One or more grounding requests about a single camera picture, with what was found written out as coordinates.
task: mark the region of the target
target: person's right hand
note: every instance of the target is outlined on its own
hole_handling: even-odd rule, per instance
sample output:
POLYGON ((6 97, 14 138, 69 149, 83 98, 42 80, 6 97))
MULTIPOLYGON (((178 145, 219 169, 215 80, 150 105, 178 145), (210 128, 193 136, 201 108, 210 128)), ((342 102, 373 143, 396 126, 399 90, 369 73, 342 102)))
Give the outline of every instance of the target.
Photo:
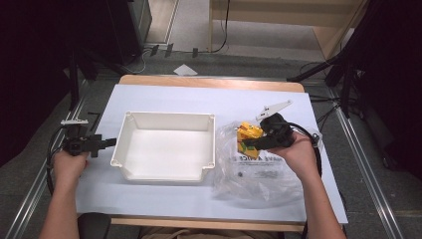
POLYGON ((295 142, 290 147, 275 147, 267 151, 286 160, 288 166, 300 180, 319 177, 317 172, 316 155, 311 140, 301 133, 294 131, 295 142))

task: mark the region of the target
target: light blue surface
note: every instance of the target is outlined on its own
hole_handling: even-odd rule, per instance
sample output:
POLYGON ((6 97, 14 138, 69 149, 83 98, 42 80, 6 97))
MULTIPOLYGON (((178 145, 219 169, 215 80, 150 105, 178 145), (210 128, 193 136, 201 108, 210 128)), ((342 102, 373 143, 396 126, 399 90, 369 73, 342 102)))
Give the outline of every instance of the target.
MULTIPOLYGON (((287 121, 317 128, 309 96, 304 93, 116 85, 97 133, 103 138, 117 137, 128 111, 214 114, 218 128, 234 120, 252 120, 264 106, 288 100, 293 104, 281 111, 287 121)), ((212 172, 196 184, 127 181, 117 168, 109 165, 112 153, 110 147, 101 150, 98 158, 90 159, 78 186, 79 213, 276 222, 306 220, 302 200, 280 204, 216 196, 212 172)), ((339 223, 347 223, 324 149, 321 158, 322 180, 335 215, 339 223)))

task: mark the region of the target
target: white rectangular bin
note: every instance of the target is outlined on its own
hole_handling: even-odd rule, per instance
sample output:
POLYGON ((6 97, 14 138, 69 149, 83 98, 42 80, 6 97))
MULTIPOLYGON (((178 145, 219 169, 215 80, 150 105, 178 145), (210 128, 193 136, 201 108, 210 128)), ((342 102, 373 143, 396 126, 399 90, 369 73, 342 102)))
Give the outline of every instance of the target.
POLYGON ((131 181, 201 181, 215 166, 215 117, 127 112, 110 164, 131 181))

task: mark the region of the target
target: plastic bag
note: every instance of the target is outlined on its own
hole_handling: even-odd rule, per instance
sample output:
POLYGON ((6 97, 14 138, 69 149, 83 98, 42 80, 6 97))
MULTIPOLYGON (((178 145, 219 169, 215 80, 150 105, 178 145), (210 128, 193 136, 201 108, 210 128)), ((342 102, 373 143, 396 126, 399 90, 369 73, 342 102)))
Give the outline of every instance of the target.
POLYGON ((234 121, 216 131, 215 191, 242 199, 283 203, 303 198, 302 184, 283 158, 265 150, 257 159, 238 152, 236 128, 240 124, 234 121))

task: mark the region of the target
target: gray carpet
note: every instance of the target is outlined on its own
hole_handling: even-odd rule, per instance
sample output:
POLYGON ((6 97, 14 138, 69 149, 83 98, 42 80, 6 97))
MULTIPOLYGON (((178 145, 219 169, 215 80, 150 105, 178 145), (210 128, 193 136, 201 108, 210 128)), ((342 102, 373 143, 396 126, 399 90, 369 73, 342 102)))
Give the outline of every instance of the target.
MULTIPOLYGON (((307 62, 285 61, 282 59, 260 59, 230 57, 221 55, 199 55, 192 59, 190 54, 173 53, 169 58, 163 52, 156 56, 145 55, 146 68, 143 75, 174 75, 173 70, 186 64, 200 76, 231 76, 261 78, 266 81, 278 81, 299 73, 307 62)), ((142 69, 142 60, 137 59, 127 66, 133 70, 142 69)), ((99 66, 100 76, 92 82, 80 119, 93 120, 87 112, 102 112, 112 87, 118 82, 118 76, 99 66)), ((321 79, 319 73, 313 79, 321 79)), ((304 81, 306 91, 311 95, 327 96, 326 87, 304 81)), ((0 168, 0 238, 4 238, 19 209, 22 199, 32 185, 45 158, 48 140, 65 118, 69 106, 69 96, 64 98, 50 117, 40 126, 32 140, 17 157, 0 168)), ((324 115, 332 107, 331 103, 313 104, 316 118, 324 115)), ((352 115, 356 133, 370 159, 387 199, 394 211, 399 214, 397 220, 406 238, 418 238, 422 229, 422 182, 405 172, 393 172, 383 167, 381 154, 365 122, 352 115)), ((337 185, 344 195, 349 224, 346 226, 349 238, 387 238, 385 229, 378 216, 374 203, 368 193, 365 182, 356 164, 348 141, 332 114, 322 130, 323 141, 333 169, 337 185)), ((32 214, 23 238, 37 238, 44 221, 50 196, 43 194, 32 214)), ((138 227, 112 225, 108 238, 135 238, 138 227)), ((300 238, 297 233, 288 233, 287 238, 300 238)))

